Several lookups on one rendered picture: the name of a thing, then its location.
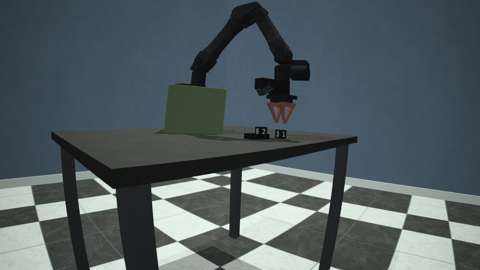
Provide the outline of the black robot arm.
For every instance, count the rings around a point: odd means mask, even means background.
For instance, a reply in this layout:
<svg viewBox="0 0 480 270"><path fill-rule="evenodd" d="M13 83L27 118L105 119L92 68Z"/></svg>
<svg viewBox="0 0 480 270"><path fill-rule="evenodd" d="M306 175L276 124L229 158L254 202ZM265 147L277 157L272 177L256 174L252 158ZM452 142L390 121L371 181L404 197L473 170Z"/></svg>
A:
<svg viewBox="0 0 480 270"><path fill-rule="evenodd" d="M206 87L206 73L215 66L218 56L239 32L254 23L259 26L274 55L274 61L278 63L274 67L274 79L255 79L254 88L259 96L267 93L269 95L287 95L290 78L293 81L309 81L310 64L306 60L293 60L293 52L275 28L268 14L269 12L256 1L235 7L223 29L195 57L190 68L193 70L191 84L182 83L181 85Z"/></svg>

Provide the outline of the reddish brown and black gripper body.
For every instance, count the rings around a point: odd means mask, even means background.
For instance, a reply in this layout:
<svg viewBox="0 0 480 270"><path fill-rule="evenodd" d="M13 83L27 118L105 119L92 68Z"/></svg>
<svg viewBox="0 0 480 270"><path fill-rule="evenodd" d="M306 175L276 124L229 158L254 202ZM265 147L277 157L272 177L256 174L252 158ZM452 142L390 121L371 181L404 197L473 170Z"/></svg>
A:
<svg viewBox="0 0 480 270"><path fill-rule="evenodd" d="M288 80L286 80L288 81ZM267 99L270 99L270 102L288 102L292 103L293 99L298 100L298 96L290 95L290 81L288 81L288 94L267 94Z"/></svg>

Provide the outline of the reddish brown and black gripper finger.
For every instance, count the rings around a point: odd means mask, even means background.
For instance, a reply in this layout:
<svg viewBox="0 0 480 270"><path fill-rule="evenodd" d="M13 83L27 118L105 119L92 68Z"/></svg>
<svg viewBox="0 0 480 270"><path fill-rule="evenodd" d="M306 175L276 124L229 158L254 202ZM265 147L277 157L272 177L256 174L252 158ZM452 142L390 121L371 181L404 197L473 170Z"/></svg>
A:
<svg viewBox="0 0 480 270"><path fill-rule="evenodd" d="M280 106L279 106L279 103L276 103L276 102L267 102L267 105L271 111L271 114L274 118L274 122L275 123L278 123L280 117L281 117L281 109L280 109ZM276 115L275 115L275 112L274 112L274 107L278 107L278 110L277 110L277 118L276 118Z"/></svg>
<svg viewBox="0 0 480 270"><path fill-rule="evenodd" d="M293 112L293 110L296 106L296 103L279 102L279 106L280 106L280 112L281 112L283 124L286 124L290 115L291 115L291 113ZM288 114L287 114L286 118L285 118L285 107L289 107Z"/></svg>

